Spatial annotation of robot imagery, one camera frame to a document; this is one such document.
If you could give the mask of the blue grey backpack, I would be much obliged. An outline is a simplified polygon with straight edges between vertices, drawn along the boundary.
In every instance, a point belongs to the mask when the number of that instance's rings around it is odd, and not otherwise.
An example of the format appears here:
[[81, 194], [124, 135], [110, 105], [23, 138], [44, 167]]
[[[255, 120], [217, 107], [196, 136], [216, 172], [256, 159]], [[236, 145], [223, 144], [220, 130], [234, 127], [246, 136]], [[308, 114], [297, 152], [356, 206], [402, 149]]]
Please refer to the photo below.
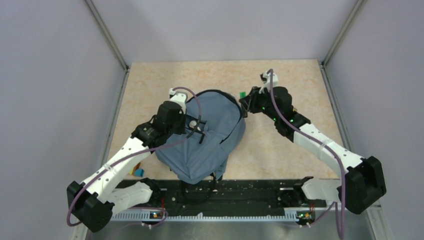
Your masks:
[[186, 102], [185, 130], [189, 134], [190, 121], [200, 124], [188, 139], [185, 135], [172, 135], [167, 144], [175, 146], [156, 150], [156, 157], [177, 177], [188, 184], [197, 184], [214, 175], [220, 179], [230, 153], [240, 143], [246, 129], [242, 109], [229, 93], [208, 89]]

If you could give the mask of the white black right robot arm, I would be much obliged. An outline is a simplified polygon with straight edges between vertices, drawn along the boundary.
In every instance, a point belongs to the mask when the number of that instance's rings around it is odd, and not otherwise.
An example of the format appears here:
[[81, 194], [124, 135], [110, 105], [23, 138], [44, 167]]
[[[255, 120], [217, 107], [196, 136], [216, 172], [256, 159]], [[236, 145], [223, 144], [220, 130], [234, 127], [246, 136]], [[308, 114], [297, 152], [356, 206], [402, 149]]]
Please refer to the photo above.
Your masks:
[[285, 87], [273, 88], [273, 93], [254, 86], [239, 99], [243, 115], [263, 113], [274, 121], [277, 132], [305, 148], [333, 170], [338, 179], [305, 177], [293, 192], [299, 206], [312, 200], [344, 203], [353, 214], [361, 214], [386, 192], [382, 163], [374, 156], [362, 157], [324, 135], [311, 121], [297, 112], [292, 96]]

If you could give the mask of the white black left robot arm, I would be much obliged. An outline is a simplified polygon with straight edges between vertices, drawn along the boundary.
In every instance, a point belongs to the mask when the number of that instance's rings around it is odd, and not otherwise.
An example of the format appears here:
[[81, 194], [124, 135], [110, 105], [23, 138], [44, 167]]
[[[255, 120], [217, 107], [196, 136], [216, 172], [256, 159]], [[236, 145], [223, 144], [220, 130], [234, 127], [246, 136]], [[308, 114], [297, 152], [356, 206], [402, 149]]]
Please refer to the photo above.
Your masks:
[[167, 140], [173, 134], [185, 132], [186, 102], [172, 97], [163, 102], [157, 114], [136, 127], [122, 148], [100, 169], [81, 183], [73, 181], [67, 187], [70, 227], [84, 224], [96, 233], [111, 218], [131, 207], [146, 204], [154, 207], [160, 202], [160, 193], [143, 182], [117, 188], [129, 171], [154, 151], [169, 148]]

